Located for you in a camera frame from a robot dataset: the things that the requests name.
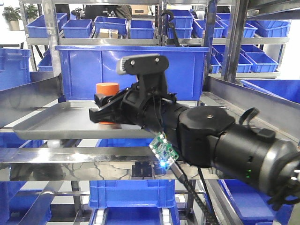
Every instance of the orange cylinder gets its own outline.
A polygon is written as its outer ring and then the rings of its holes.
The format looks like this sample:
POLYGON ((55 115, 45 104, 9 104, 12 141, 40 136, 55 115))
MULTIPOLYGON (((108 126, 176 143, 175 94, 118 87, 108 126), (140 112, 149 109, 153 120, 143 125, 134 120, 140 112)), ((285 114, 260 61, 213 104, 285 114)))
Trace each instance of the orange cylinder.
MULTIPOLYGON (((120 85, 118 83, 106 82, 96 84, 96 93, 104 95, 115 95, 119 92, 120 85)), ((100 122, 101 124, 113 124, 111 122, 100 122)))

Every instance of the stainless steel tray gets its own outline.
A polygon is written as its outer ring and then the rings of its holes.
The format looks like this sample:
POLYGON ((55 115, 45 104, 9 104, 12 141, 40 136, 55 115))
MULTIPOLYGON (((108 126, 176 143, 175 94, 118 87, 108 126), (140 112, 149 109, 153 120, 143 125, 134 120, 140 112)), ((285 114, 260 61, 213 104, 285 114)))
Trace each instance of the stainless steel tray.
POLYGON ((153 135, 136 125, 94 124, 89 108, 93 102, 58 103, 14 126, 22 139, 91 139, 91 138, 145 138, 153 135))

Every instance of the circuit board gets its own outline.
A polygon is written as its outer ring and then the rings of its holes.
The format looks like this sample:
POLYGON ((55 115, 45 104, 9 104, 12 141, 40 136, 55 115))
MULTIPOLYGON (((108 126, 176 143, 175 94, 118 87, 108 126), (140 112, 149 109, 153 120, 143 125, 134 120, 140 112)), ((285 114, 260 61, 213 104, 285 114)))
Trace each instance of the circuit board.
POLYGON ((160 166, 165 170, 170 169, 171 165, 179 158, 178 153, 168 142, 165 133, 158 133, 149 144, 149 147, 155 157, 159 160, 160 166))

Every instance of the wire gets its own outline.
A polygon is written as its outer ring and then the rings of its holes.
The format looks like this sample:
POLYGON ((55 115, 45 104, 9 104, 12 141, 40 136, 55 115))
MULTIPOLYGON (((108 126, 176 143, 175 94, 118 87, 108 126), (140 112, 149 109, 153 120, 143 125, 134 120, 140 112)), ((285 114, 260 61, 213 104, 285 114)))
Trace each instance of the wire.
POLYGON ((205 217, 209 220, 210 225, 219 225, 219 222, 214 214, 211 214, 209 208, 201 201, 200 197, 196 193, 193 185, 189 182, 187 175, 181 169, 177 162, 172 164, 171 170, 180 183, 184 185, 186 190, 193 196, 194 200, 202 210, 205 217))
POLYGON ((202 184, 203 184, 205 193, 206 193, 206 195, 207 195, 207 200, 208 200, 208 204, 209 204, 210 209, 211 209, 211 213, 213 213, 214 216, 216 216, 215 211, 214 211, 214 208, 213 208, 213 206, 212 206, 210 194, 209 194, 209 192, 208 192, 208 189, 207 189, 207 186, 206 186, 206 182, 205 182, 205 179, 204 179, 204 176, 203 176, 203 173, 202 173, 202 170, 201 170, 200 167, 198 167, 198 172, 199 172, 199 176, 200 176, 200 179, 201 179, 201 181, 202 181, 202 184))

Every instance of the black robotic arm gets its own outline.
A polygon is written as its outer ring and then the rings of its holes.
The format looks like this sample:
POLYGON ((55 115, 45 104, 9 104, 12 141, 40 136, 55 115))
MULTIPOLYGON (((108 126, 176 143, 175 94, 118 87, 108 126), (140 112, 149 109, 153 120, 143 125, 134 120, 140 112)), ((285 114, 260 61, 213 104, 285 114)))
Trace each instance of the black robotic arm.
MULTIPOLYGON (((237 124, 222 108, 178 104, 175 94, 167 91, 167 68, 167 58, 158 54, 122 58, 117 72, 136 75, 138 82, 115 96, 95 95, 99 109, 90 109, 90 119, 163 132, 185 162, 213 166, 263 191, 272 197, 269 202, 275 210, 299 202, 299 198, 285 200, 300 194, 300 153, 293 143, 277 139, 272 130, 251 127, 249 122, 258 114, 255 108, 247 110, 237 124)), ((177 166, 171 169, 180 178, 177 166)))

